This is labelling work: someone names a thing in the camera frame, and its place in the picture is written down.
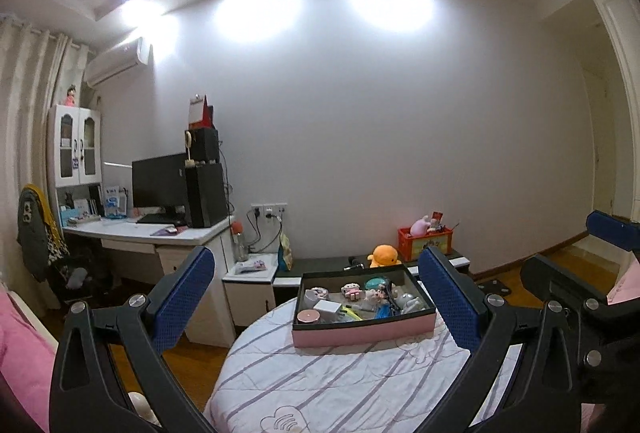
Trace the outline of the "black computer monitor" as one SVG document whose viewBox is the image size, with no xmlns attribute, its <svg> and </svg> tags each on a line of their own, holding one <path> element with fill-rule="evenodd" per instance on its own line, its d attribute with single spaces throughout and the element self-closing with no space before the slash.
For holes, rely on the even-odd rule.
<svg viewBox="0 0 640 433">
<path fill-rule="evenodd" d="M 157 208 L 145 213 L 140 224 L 186 223 L 186 180 L 184 153 L 156 156 L 132 162 L 132 199 L 139 210 Z"/>
</svg>

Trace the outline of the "white desk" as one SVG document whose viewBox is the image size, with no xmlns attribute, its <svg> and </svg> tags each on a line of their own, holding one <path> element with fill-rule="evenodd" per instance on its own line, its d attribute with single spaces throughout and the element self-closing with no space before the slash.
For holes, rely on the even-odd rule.
<svg viewBox="0 0 640 433">
<path fill-rule="evenodd" d="M 157 283 L 176 271 L 200 245 L 209 249 L 215 259 L 214 279 L 186 326 L 186 337 L 193 343 L 229 347 L 235 340 L 235 329 L 222 278 L 233 260 L 233 221 L 230 216 L 212 227 L 186 228 L 164 236 L 160 233 L 163 225 L 140 224 L 133 219 L 99 219 L 67 226 L 64 234 L 66 239 L 98 239 L 103 250 L 115 255 L 116 271 L 140 283 Z"/>
</svg>

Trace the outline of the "orange plush toy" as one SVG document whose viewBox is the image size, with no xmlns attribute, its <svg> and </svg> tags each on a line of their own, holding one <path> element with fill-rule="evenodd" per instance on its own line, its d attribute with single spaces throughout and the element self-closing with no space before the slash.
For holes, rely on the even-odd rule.
<svg viewBox="0 0 640 433">
<path fill-rule="evenodd" d="M 378 245 L 368 255 L 368 261 L 370 268 L 395 266 L 401 263 L 398 251 L 391 245 Z"/>
</svg>

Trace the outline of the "white wall socket strip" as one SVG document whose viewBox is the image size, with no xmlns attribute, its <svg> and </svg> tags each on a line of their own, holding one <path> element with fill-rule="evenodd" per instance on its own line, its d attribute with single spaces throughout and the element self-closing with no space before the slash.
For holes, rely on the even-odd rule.
<svg viewBox="0 0 640 433">
<path fill-rule="evenodd" d="M 272 219 L 273 217 L 277 217 L 277 219 L 282 219 L 286 209 L 288 208 L 288 204 L 286 202 L 278 202 L 278 203 L 253 203 L 250 206 L 250 213 L 253 213 L 255 216 L 264 216 L 265 219 Z"/>
</svg>

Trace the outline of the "rose gold metal tin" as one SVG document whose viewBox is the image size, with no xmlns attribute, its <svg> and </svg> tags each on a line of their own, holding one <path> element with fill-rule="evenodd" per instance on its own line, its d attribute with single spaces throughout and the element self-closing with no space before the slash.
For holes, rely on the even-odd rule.
<svg viewBox="0 0 640 433">
<path fill-rule="evenodd" d="M 315 325 L 320 323 L 321 314 L 317 309 L 303 309 L 296 314 L 296 323 L 302 325 Z"/>
</svg>

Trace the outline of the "small upper black speaker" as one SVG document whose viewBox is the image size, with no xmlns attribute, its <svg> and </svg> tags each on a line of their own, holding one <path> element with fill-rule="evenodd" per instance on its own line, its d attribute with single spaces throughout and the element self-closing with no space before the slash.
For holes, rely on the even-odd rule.
<svg viewBox="0 0 640 433">
<path fill-rule="evenodd" d="M 218 163 L 219 139 L 215 127 L 191 128 L 186 132 L 190 158 L 195 162 Z"/>
</svg>

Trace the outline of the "pink pillow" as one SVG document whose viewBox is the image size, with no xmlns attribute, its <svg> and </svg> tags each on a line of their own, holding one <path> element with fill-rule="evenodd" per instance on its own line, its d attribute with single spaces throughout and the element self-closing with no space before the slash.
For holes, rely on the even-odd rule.
<svg viewBox="0 0 640 433">
<path fill-rule="evenodd" d="M 50 387 L 54 349 L 32 327 L 5 289 L 1 290 L 1 374 L 26 413 L 50 431 Z"/>
</svg>

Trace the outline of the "red toy crate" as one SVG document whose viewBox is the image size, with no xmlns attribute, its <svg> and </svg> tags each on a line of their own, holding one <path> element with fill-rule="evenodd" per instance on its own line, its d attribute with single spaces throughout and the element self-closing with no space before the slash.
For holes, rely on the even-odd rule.
<svg viewBox="0 0 640 433">
<path fill-rule="evenodd" d="M 404 262 L 416 261 L 423 250 L 435 247 L 444 254 L 452 251 L 454 231 L 442 221 L 442 212 L 434 211 L 397 231 L 397 250 Z"/>
</svg>

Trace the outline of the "white plug adapter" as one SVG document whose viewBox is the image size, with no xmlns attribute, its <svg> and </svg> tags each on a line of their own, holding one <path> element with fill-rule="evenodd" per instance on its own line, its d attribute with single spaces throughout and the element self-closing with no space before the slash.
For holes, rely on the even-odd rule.
<svg viewBox="0 0 640 433">
<path fill-rule="evenodd" d="M 329 298 L 329 291 L 322 287 L 313 287 L 306 289 L 304 292 L 303 303 L 305 309 L 313 309 L 320 301 L 326 301 Z"/>
</svg>

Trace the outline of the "teal lidded clear dome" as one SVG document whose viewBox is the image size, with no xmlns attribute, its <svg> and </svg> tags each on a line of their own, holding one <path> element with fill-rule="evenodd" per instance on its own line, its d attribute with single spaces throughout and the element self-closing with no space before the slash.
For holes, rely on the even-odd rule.
<svg viewBox="0 0 640 433">
<path fill-rule="evenodd" d="M 388 279 L 386 277 L 374 277 L 366 281 L 364 289 L 366 290 L 383 290 L 386 287 Z"/>
</svg>

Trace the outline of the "white small box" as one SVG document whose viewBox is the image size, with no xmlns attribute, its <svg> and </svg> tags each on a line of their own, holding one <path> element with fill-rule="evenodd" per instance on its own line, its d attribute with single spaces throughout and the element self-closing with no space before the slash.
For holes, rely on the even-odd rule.
<svg viewBox="0 0 640 433">
<path fill-rule="evenodd" d="M 314 310 L 317 311 L 321 316 L 332 317 L 341 312 L 342 304 L 328 301 L 328 300 L 320 300 L 316 304 L 314 304 Z"/>
</svg>

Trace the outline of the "white plush toy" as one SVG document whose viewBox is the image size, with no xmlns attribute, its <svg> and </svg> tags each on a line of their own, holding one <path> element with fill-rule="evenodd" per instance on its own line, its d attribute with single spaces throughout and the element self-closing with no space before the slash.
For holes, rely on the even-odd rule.
<svg viewBox="0 0 640 433">
<path fill-rule="evenodd" d="M 400 294 L 395 302 L 400 309 L 401 315 L 423 312 L 428 309 L 428 304 L 424 301 L 424 298 L 416 294 Z"/>
</svg>

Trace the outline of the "beige curtain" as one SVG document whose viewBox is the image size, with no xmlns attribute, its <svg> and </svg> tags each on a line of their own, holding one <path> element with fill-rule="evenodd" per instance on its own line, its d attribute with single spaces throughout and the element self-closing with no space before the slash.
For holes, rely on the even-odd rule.
<svg viewBox="0 0 640 433">
<path fill-rule="evenodd" d="M 47 115 L 81 86 L 89 55 L 64 33 L 1 16 L 1 275 L 26 299 L 39 291 L 16 241 L 18 196 L 30 182 L 47 187 Z"/>
</svg>

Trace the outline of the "striped white bed quilt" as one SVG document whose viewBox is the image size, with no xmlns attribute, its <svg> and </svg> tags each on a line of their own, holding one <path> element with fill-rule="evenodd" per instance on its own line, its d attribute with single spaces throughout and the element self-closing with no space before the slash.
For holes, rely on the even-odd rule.
<svg viewBox="0 0 640 433">
<path fill-rule="evenodd" d="M 444 320 L 416 337 L 299 349 L 294 302 L 234 342 L 204 416 L 218 432 L 412 432 L 470 357 Z"/>
</svg>

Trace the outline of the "black speaker tower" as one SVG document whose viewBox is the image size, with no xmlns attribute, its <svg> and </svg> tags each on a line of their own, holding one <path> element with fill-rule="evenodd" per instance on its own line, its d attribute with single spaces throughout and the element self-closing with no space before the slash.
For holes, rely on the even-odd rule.
<svg viewBox="0 0 640 433">
<path fill-rule="evenodd" d="M 186 178 L 186 221 L 192 228 L 208 228 L 228 216 L 224 176 L 219 163 L 184 169 Z"/>
</svg>

